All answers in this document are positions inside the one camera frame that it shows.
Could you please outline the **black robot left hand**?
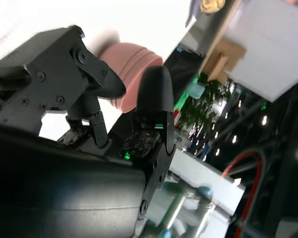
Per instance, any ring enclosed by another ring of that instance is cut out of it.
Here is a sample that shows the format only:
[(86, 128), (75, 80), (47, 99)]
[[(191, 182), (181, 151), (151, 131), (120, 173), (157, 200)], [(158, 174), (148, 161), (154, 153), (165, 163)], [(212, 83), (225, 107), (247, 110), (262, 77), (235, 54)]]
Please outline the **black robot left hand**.
[(73, 25), (0, 60), (0, 238), (130, 238), (175, 153), (168, 69), (141, 78), (132, 132), (108, 137), (98, 98), (126, 87)]

